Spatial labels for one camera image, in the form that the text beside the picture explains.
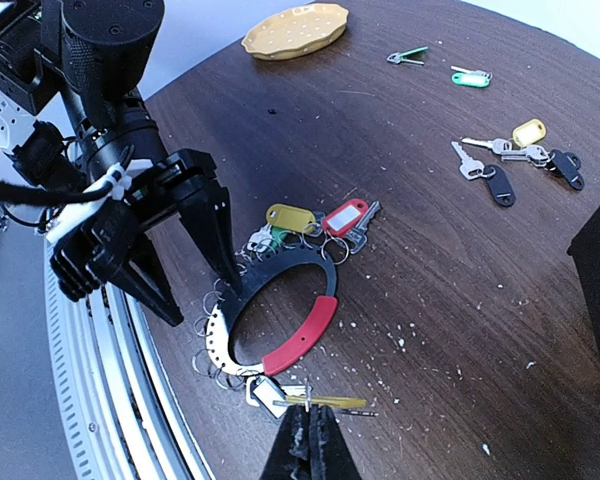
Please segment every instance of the wood grain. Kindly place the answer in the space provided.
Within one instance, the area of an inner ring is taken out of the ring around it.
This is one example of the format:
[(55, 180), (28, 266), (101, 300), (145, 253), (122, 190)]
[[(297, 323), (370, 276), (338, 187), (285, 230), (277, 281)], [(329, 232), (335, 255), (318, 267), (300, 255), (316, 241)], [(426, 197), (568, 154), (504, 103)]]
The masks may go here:
[[(232, 45), (149, 101), (170, 150), (213, 154), (236, 243), (273, 203), (382, 202), (369, 245), (339, 268), (333, 324), (278, 379), (380, 412), (341, 418), (364, 478), (599, 479), (600, 366), (566, 249), (600, 204), (600, 61), (459, 2), (342, 5), (349, 28), (323, 51), (266, 63)], [(424, 67), (385, 61), (423, 45)], [(455, 86), (451, 65), (493, 71), (492, 84)], [(450, 141), (506, 137), (534, 117), (543, 145), (581, 156), (587, 186), (504, 165), (518, 200), (501, 209), (460, 175)], [(152, 237), (187, 318), (151, 318), (180, 404), (219, 479), (257, 478), (276, 423), (190, 367), (213, 277), (176, 219)], [(270, 285), (236, 327), (236, 357), (282, 344), (323, 288), (310, 269)]]

